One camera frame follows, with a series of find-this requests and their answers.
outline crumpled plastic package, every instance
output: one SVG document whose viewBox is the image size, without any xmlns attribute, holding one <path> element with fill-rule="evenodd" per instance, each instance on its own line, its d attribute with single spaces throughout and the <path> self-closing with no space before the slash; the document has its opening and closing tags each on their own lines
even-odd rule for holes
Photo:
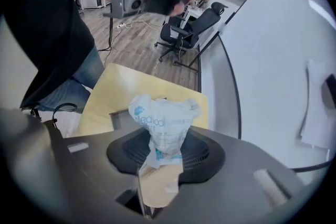
<svg viewBox="0 0 336 224">
<path fill-rule="evenodd" d="M 149 94 L 142 94 L 132 100 L 128 110 L 151 135 L 150 153 L 143 166 L 158 169 L 160 165 L 182 164 L 181 146 L 193 120 L 201 114 L 196 100 L 152 100 Z"/>
</svg>

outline yellow table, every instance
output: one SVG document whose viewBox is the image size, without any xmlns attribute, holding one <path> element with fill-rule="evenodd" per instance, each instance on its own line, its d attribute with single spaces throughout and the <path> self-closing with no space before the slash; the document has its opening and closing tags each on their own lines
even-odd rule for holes
<svg viewBox="0 0 336 224">
<path fill-rule="evenodd" d="M 143 93 L 150 94 L 152 99 L 167 98 L 175 102 L 196 99 L 202 115 L 194 120 L 193 126 L 208 128 L 208 99 L 204 94 L 111 63 L 93 89 L 74 136 L 113 131 L 109 114 L 127 109 L 133 98 Z"/>
</svg>

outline person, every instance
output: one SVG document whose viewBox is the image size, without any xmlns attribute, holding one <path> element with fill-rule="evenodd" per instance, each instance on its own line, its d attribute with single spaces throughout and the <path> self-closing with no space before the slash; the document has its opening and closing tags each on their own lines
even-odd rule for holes
<svg viewBox="0 0 336 224">
<path fill-rule="evenodd" d="M 80 18 L 74 0 L 8 0 L 5 19 L 38 73 L 22 108 L 37 104 L 52 111 L 73 103 L 81 113 L 104 71 L 95 40 Z M 172 15 L 183 11 L 178 3 Z"/>
</svg>

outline black office chair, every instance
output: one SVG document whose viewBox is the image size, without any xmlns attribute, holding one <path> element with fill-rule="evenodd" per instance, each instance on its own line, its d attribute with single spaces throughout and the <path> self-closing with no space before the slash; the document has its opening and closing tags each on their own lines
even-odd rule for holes
<svg viewBox="0 0 336 224">
<path fill-rule="evenodd" d="M 161 39 L 168 42 L 168 44 L 163 42 L 156 42 L 154 44 L 155 47 L 160 44 L 168 48 L 167 51 L 160 55 L 159 61 L 162 62 L 162 57 L 171 51 L 179 56 L 181 51 L 185 54 L 188 49 L 194 48 L 198 41 L 198 36 L 220 20 L 220 15 L 224 12 L 224 8 L 227 8 L 227 6 L 219 2 L 214 2 L 211 8 L 206 9 L 204 13 L 190 25 L 187 24 L 185 29 L 180 29 L 176 26 L 177 21 L 180 23 L 181 20 L 184 20 L 182 17 L 170 18 L 169 22 L 163 25 L 160 34 Z M 172 37 L 171 30 L 177 32 L 178 36 Z"/>
</svg>

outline blue jeans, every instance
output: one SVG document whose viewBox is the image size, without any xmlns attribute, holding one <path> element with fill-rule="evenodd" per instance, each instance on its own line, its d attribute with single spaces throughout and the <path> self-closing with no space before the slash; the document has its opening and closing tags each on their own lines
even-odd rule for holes
<svg viewBox="0 0 336 224">
<path fill-rule="evenodd" d="M 93 89 L 104 71 L 96 47 L 86 57 L 79 69 L 55 91 L 43 98 L 39 103 L 39 110 L 53 111 L 63 103 L 73 103 L 77 106 L 77 113 L 82 113 L 90 97 L 90 92 L 83 87 Z M 72 107 L 63 107 L 60 110 L 69 110 Z"/>
</svg>

